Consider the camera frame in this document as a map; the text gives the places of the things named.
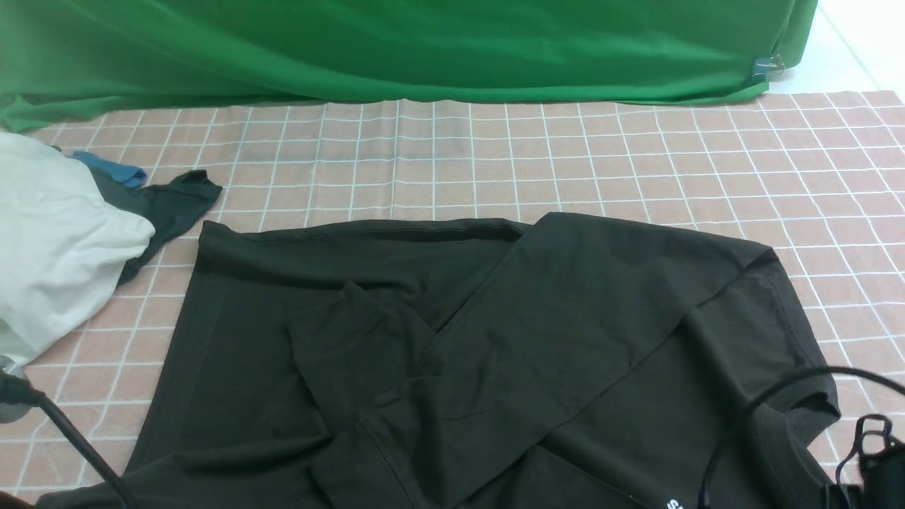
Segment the black cable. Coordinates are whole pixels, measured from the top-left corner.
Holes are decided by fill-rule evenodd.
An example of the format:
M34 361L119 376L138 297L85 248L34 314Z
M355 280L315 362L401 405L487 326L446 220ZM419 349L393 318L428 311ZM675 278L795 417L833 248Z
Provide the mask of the black cable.
M32 384L25 379L19 379L12 375L0 371L0 402L9 404L24 403L31 407L37 407L47 414L47 417L60 429L60 432L73 447L88 461L89 465L100 474L100 477L110 484L113 491L122 502L125 509L138 509L138 502L132 495L129 487L122 482L122 479L113 472L110 465L104 461L104 458L94 450L94 447L88 443L88 440L79 433L79 430L72 424L72 421L62 413L46 394L40 390L34 389Z
M797 383L804 379L811 379L813 377L819 377L821 375L852 375L855 377L860 377L863 379L868 379L872 382L879 383L880 385L887 387L889 389L895 390L902 396L905 396L905 386L902 386L899 383L896 383L890 379L886 379L876 373L871 373L870 371L859 370L858 368L849 368L847 366L823 366L819 368L808 368L806 370L797 371L791 375L786 376L781 379L779 382L773 384L763 392L761 392L756 398L751 399L747 405L737 414L735 420L729 426L723 436L719 439L717 443L717 447L713 450L713 455L710 456L710 461L707 463L707 469L704 470L704 478L700 482L700 491L698 492L698 509L711 509L710 507L710 484L713 480L713 474L716 472L717 463L720 458L723 456L723 452L725 452L726 447L729 446L729 441L735 437L735 435L740 431L742 425L745 421L750 417L754 411L763 405L768 399L774 397L777 392L786 387Z
M94 447L88 443L88 440L79 433L79 430L75 428L72 421L66 417L66 414L62 413L60 407L57 407L50 398L47 398L46 396L42 398L38 407L47 414L47 417L60 429L62 435L70 441L72 446L84 456L88 461L88 464L100 474L100 478L110 484L110 487L113 488L113 491L119 496L122 506L125 509L138 509L138 502L136 502L129 487L122 482L122 479L116 475L116 472L113 472L110 465L107 465L104 458L100 457L98 451L94 450Z

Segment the green fabric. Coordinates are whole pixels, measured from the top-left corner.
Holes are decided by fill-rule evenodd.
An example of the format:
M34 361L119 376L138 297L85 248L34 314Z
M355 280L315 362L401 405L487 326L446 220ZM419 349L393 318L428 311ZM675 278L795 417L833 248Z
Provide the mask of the green fabric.
M257 101L743 101L816 0L0 0L0 122Z

